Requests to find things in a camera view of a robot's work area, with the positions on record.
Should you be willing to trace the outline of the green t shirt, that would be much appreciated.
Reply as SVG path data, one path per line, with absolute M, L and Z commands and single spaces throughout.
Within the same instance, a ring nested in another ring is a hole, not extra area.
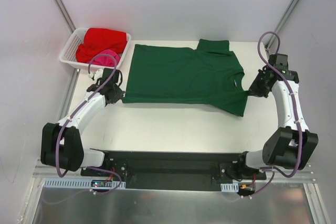
M 136 44 L 123 103 L 204 104 L 244 116 L 244 69 L 228 40 L 196 49 Z

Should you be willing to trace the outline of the white plastic basket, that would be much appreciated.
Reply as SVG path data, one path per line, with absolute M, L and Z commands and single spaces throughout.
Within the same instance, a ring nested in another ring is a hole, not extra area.
M 66 44 L 64 45 L 61 53 L 59 54 L 59 60 L 63 63 L 67 63 L 68 65 L 74 67 L 75 69 L 88 69 L 88 63 L 78 62 L 76 59 L 76 51 L 80 44 L 83 43 L 84 37 L 89 28 L 79 27 L 75 29 L 75 31 L 70 35 Z M 127 36 L 127 44 L 122 54 L 119 54 L 121 59 L 117 64 L 117 69 L 119 69 L 126 57 L 127 51 L 129 49 L 131 43 L 131 35 L 126 33 Z M 104 66 L 100 65 L 91 65 L 91 70 L 97 70 L 99 68 L 103 68 Z

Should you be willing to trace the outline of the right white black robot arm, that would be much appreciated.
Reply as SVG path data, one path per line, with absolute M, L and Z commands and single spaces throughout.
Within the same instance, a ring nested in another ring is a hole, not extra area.
M 318 144 L 316 133 L 310 132 L 302 114 L 299 101 L 299 78 L 288 68 L 288 56 L 270 55 L 267 65 L 258 71 L 249 88 L 249 95 L 268 97 L 276 102 L 278 129 L 259 151 L 244 152 L 236 174 L 248 179 L 255 170 L 285 168 L 304 169 Z

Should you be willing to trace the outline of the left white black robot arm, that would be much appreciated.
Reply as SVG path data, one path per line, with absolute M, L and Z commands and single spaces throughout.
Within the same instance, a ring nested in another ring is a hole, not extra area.
M 40 161 L 57 169 L 75 172 L 93 166 L 99 176 L 111 171 L 111 163 L 105 160 L 103 151 L 85 149 L 81 134 L 98 112 L 109 104 L 115 104 L 124 96 L 120 88 L 123 76 L 120 70 L 104 68 L 89 77 L 95 81 L 86 90 L 85 97 L 63 119 L 57 123 L 46 123 L 42 129 Z

